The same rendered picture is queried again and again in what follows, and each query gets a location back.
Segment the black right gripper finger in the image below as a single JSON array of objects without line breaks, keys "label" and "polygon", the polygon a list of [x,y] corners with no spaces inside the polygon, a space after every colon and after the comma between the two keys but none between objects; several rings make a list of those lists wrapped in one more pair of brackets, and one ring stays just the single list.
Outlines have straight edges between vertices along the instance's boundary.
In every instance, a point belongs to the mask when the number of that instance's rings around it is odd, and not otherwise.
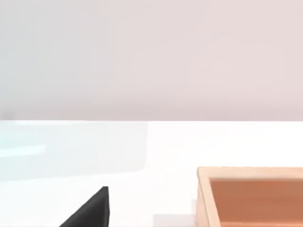
[{"label": "black right gripper finger", "polygon": [[108,186],[102,187],[59,227],[109,227]]}]

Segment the shallow salmon-coloured box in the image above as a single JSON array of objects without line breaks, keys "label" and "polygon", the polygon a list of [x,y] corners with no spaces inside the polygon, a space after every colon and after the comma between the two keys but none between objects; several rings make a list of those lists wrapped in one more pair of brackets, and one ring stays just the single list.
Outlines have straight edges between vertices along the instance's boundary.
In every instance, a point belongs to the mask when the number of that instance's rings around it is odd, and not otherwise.
[{"label": "shallow salmon-coloured box", "polygon": [[303,167],[198,167],[196,227],[303,227]]}]

